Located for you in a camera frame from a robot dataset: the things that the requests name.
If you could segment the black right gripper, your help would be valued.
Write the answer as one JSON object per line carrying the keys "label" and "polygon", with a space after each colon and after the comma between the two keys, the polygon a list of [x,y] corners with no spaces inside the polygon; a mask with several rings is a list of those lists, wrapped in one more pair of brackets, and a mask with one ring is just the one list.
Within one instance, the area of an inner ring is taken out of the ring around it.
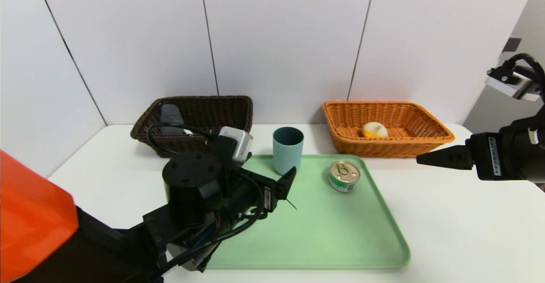
{"label": "black right gripper", "polygon": [[481,180],[545,182],[544,118],[531,131],[533,118],[513,121],[498,132],[471,135],[467,146],[457,145],[416,156],[421,165],[472,170]]}

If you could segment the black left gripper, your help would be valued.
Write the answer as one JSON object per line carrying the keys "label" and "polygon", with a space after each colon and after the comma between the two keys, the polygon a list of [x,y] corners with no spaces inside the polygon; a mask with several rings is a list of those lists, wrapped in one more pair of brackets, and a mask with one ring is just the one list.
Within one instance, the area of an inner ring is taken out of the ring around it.
{"label": "black left gripper", "polygon": [[239,186],[232,196],[232,212],[242,219],[249,218],[257,213],[259,197],[257,189],[263,195],[264,207],[259,219],[267,218],[267,215],[274,211],[278,200],[287,200],[290,188],[297,173],[296,166],[292,167],[276,181],[269,177],[253,172],[236,172]]}

